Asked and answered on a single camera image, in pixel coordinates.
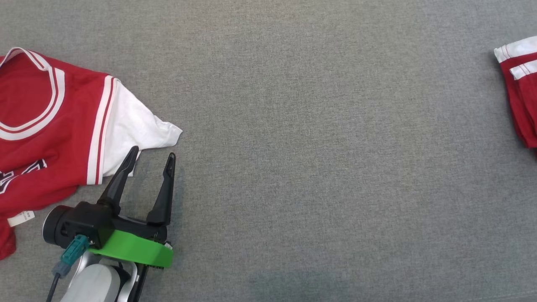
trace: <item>clothing tag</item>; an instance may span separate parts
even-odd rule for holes
[[[27,222],[32,218],[35,218],[35,214],[33,211],[24,211],[22,213],[19,213],[15,217],[8,218],[8,223],[10,227],[14,227],[16,225],[20,225],[23,222]]]

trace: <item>basketball jersey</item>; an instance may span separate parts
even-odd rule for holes
[[[15,250],[7,218],[113,175],[133,145],[173,146],[163,122],[122,83],[22,48],[0,57],[0,259]]]

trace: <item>white stripe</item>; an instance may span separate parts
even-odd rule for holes
[[[20,54],[20,53],[25,53],[28,58],[32,61],[32,63],[34,63],[34,65],[39,68],[40,70],[42,71],[46,71],[49,69],[50,65],[47,63],[47,61],[45,61],[45,59],[43,59],[40,55],[37,55],[36,57],[39,58],[42,60],[39,60],[43,66],[45,66],[44,68],[41,67],[41,65],[39,65],[39,63],[37,63],[37,61],[32,57],[32,55],[25,49],[23,48],[20,48],[20,47],[14,47],[12,49],[10,49],[8,51],[8,54],[5,55],[5,58],[4,60],[2,61],[2,63],[0,63],[0,67],[2,67],[2,65],[4,65],[4,63],[8,62],[9,60],[13,59],[16,55]]]
[[[524,76],[537,73],[537,60],[524,63],[522,65],[509,69],[515,80],[519,80]]]
[[[499,63],[512,57],[523,56],[537,52],[537,36],[509,43],[494,49],[494,54]]]
[[[35,53],[33,51],[28,51],[28,52],[33,54],[35,56],[35,58],[39,61],[39,63],[41,63],[43,66],[45,66],[45,69],[48,69],[48,67],[50,67],[48,62],[41,55],[39,55],[38,53]]]
[[[103,118],[105,118],[106,114],[106,104],[108,103],[108,99],[110,97],[110,88],[112,84],[112,76],[108,75],[104,78],[104,88],[103,88],[103,94],[101,95],[101,100],[99,102],[99,108],[97,109],[97,115],[95,117],[95,124],[93,125],[93,134],[91,136],[91,144],[90,144],[90,156],[88,159],[88,184],[96,184],[95,178],[97,176],[97,158],[100,156],[100,150],[99,150],[99,140],[100,140],[100,130],[101,125],[103,124]]]
[[[58,113],[58,110],[60,109],[63,98],[65,96],[65,73],[63,70],[54,68],[54,73],[56,74],[56,82],[58,85],[58,92],[57,92],[57,98],[56,98],[56,104],[54,104],[54,107],[50,110],[50,113],[39,123],[35,124],[34,126],[21,131],[17,133],[10,133],[3,130],[0,130],[0,139],[5,140],[20,140],[27,138],[30,135],[36,134],[38,131],[43,129],[48,123],[54,119],[56,114]]]
[[[103,182],[103,168],[104,168],[104,144],[106,143],[106,129],[108,127],[108,118],[110,117],[110,112],[112,112],[112,106],[114,105],[114,100],[117,98],[117,91],[118,91],[118,83],[119,80],[117,78],[114,78],[114,85],[112,88],[112,96],[110,97],[110,103],[108,105],[108,110],[106,111],[106,116],[104,120],[104,126],[103,126],[103,136],[101,137],[101,149],[99,154],[99,182],[98,184],[101,184]]]
[[[24,123],[18,127],[9,127],[7,125],[4,125],[2,124],[2,122],[0,122],[0,127],[1,128],[4,128],[6,130],[9,130],[9,131],[19,131],[19,130],[22,130],[22,129],[25,129],[27,128],[28,126],[32,125],[33,123],[35,123],[36,121],[40,120],[41,118],[43,118],[45,115],[47,115],[49,113],[49,111],[51,110],[52,108],[52,105],[54,104],[54,99],[56,98],[56,85],[54,84],[54,76],[52,74],[52,68],[48,70],[48,76],[50,77],[50,86],[52,87],[52,95],[50,97],[50,102],[48,103],[48,106],[45,110],[43,110],[43,113],[41,113],[38,117],[34,118],[33,120],[27,122],[27,123]]]

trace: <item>gray carpet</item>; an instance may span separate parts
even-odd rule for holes
[[[533,0],[2,0],[0,52],[110,73],[184,130],[142,153],[122,201],[143,218],[177,154],[176,255],[143,301],[521,302],[537,160],[492,50],[535,16]],[[1,300],[45,300],[51,208],[16,228]]]

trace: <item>printed number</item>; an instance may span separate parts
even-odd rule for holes
[[[22,173],[22,174],[26,174],[26,173],[30,173],[31,171],[34,171],[34,170],[41,170],[41,169],[44,169],[47,167],[47,163],[45,162],[45,160],[38,160],[34,163],[32,163],[31,165],[28,166],[28,168],[26,168]],[[0,171],[0,194],[4,193],[5,190],[8,188],[8,185],[9,183],[15,179],[18,175],[15,175],[15,172],[14,171],[11,171],[11,172],[7,172],[7,173],[2,173],[2,171]]]

